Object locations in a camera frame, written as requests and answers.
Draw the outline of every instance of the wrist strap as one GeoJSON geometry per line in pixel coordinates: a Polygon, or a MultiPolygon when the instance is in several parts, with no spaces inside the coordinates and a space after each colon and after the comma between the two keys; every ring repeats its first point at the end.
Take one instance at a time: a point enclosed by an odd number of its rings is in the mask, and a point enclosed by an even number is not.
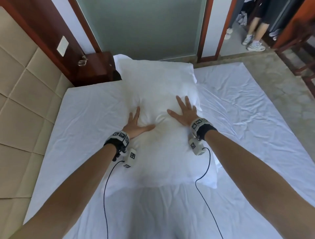
{"type": "Polygon", "coordinates": [[[126,148],[129,144],[129,135],[124,131],[116,131],[105,141],[104,146],[109,143],[116,147],[116,154],[113,158],[115,162],[119,155],[126,154],[126,148]]]}
{"type": "Polygon", "coordinates": [[[206,133],[209,130],[216,130],[213,125],[207,121],[205,118],[197,118],[195,121],[192,122],[190,125],[193,135],[200,141],[204,140],[206,133]]]}

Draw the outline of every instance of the black shorts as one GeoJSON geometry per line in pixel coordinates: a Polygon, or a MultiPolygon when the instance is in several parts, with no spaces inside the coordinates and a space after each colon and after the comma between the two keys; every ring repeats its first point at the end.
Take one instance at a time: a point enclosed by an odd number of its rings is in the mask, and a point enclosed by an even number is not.
{"type": "Polygon", "coordinates": [[[263,23],[270,24],[272,19],[272,9],[270,9],[270,2],[277,1],[277,0],[263,0],[262,3],[259,5],[256,17],[262,19],[263,23]]]}

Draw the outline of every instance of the wooden nightstand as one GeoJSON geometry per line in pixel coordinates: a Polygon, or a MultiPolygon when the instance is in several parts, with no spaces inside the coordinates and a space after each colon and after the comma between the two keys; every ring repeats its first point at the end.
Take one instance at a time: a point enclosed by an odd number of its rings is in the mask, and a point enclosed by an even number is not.
{"type": "Polygon", "coordinates": [[[109,51],[88,54],[86,57],[88,61],[85,66],[79,67],[74,86],[121,80],[120,74],[115,69],[113,55],[109,51]]]}

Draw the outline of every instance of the white sneaker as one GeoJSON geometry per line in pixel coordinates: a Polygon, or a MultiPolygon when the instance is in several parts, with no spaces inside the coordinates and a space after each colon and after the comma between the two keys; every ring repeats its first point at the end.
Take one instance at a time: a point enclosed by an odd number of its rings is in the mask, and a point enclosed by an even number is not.
{"type": "Polygon", "coordinates": [[[243,41],[242,45],[243,46],[248,45],[251,42],[252,38],[253,38],[253,35],[246,37],[245,40],[243,41]]]}
{"type": "Polygon", "coordinates": [[[231,35],[230,35],[230,34],[225,34],[224,40],[228,40],[228,39],[230,39],[230,38],[231,38],[231,35]]]}
{"type": "Polygon", "coordinates": [[[233,29],[232,29],[232,28],[228,28],[228,29],[226,30],[226,33],[227,33],[227,34],[232,34],[232,32],[233,32],[233,29]]]}
{"type": "Polygon", "coordinates": [[[264,47],[261,42],[257,42],[256,44],[250,44],[248,47],[247,47],[247,50],[249,51],[264,51],[266,50],[266,47],[264,47]]]}

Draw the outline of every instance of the hand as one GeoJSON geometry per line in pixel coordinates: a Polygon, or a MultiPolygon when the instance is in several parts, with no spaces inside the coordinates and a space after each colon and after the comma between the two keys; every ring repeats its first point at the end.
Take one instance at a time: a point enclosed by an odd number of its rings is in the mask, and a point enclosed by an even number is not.
{"type": "Polygon", "coordinates": [[[138,118],[140,114],[140,107],[137,107],[137,112],[135,114],[135,117],[132,117],[132,113],[129,114],[128,124],[123,128],[123,131],[125,131],[129,138],[135,138],[138,135],[142,134],[143,132],[153,130],[155,128],[155,125],[148,125],[145,127],[139,127],[137,125],[138,118]]]}
{"type": "Polygon", "coordinates": [[[176,99],[178,101],[179,106],[181,107],[181,110],[183,111],[183,115],[176,114],[174,111],[170,109],[167,110],[167,113],[173,118],[175,118],[182,125],[190,127],[192,122],[195,119],[199,118],[199,116],[197,115],[197,109],[195,106],[192,107],[192,105],[189,102],[188,96],[185,97],[186,105],[182,102],[179,96],[176,96],[176,99]]]}

